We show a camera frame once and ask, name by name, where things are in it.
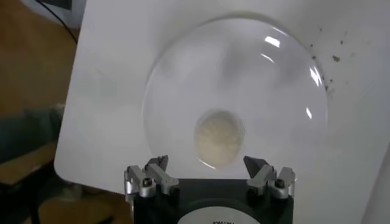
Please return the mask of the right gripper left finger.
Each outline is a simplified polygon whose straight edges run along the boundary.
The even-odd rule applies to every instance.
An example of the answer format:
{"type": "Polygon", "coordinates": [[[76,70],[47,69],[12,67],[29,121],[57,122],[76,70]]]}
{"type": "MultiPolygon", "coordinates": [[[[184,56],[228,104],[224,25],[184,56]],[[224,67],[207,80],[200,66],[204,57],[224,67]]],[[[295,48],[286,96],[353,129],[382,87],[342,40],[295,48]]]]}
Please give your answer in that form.
{"type": "Polygon", "coordinates": [[[128,166],[124,172],[125,198],[137,195],[152,198],[156,195],[158,187],[163,195],[178,196],[179,180],[165,172],[168,161],[168,155],[164,155],[151,158],[143,169],[139,166],[128,166]]]}

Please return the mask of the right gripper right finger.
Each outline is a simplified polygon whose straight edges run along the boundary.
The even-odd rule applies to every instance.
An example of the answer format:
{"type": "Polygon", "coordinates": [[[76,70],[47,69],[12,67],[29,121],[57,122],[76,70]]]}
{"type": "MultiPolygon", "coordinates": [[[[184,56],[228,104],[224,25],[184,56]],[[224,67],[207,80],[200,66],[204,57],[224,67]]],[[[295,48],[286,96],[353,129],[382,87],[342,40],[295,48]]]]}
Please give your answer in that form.
{"type": "Polygon", "coordinates": [[[278,172],[264,159],[245,156],[243,158],[250,179],[247,185],[255,189],[257,195],[268,191],[273,198],[285,200],[294,197],[296,174],[290,167],[282,167],[278,172]]]}

